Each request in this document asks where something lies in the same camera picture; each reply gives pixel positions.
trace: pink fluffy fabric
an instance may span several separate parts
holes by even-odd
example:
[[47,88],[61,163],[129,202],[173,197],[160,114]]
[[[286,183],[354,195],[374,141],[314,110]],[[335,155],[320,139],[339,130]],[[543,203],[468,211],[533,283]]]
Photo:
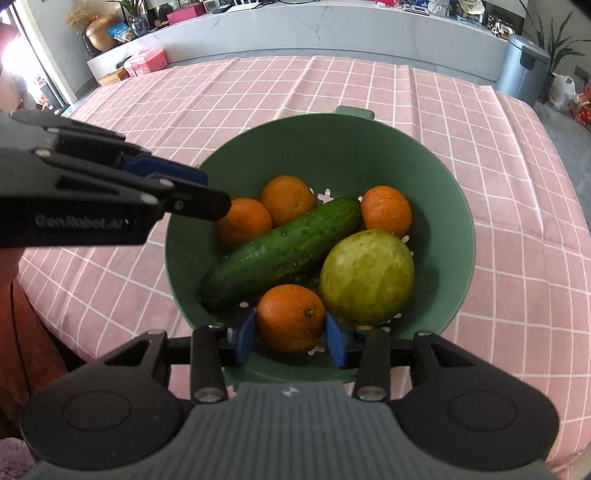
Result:
[[22,440],[0,440],[0,480],[18,480],[35,466]]

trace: white countertop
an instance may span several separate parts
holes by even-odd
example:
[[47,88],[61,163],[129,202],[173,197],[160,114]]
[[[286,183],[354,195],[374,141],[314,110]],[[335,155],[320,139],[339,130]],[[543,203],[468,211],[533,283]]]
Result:
[[88,65],[98,79],[144,46],[163,47],[169,63],[249,50],[313,48],[405,57],[494,81],[506,45],[486,28],[451,18],[377,8],[363,0],[319,0],[204,14],[120,45]]

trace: orange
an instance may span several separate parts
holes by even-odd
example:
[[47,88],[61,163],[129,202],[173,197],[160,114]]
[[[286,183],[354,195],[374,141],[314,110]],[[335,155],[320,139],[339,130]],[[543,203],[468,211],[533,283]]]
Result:
[[406,197],[398,190],[381,185],[365,192],[361,215],[367,230],[379,228],[402,238],[413,222]]
[[279,285],[256,307],[261,339],[277,352],[309,352],[322,337],[326,311],[318,295],[299,285]]
[[298,177],[282,175],[261,192],[261,203],[269,210],[275,226],[283,225],[314,208],[314,195]]
[[254,240],[272,228],[271,215],[261,202],[234,199],[228,214],[217,222],[217,235],[222,245],[236,247]]

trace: gray trash can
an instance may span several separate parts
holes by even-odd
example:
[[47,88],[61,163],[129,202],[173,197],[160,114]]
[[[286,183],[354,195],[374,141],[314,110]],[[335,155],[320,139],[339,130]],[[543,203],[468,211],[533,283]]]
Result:
[[496,91],[534,106],[550,69],[550,55],[527,38],[509,36]]

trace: green bowl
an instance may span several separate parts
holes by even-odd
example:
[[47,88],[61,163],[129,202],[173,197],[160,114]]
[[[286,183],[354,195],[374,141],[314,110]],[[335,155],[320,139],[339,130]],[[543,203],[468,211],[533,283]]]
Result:
[[[203,163],[209,186],[231,198],[257,199],[267,182],[289,174],[315,194],[330,189],[333,197],[358,197],[384,184],[402,191],[413,210],[407,245],[414,253],[415,285],[402,317],[391,323],[391,335],[409,339],[418,330],[442,333],[462,306],[474,270],[474,224],[462,190],[443,163],[413,138],[367,118],[371,112],[337,111],[346,114],[292,116],[238,135]],[[189,323],[201,327],[227,320],[205,311],[198,297],[203,274],[221,258],[215,225],[173,215],[165,254],[174,297]],[[234,383],[352,378],[328,352],[277,354],[261,342],[255,342],[244,367],[226,370]]]

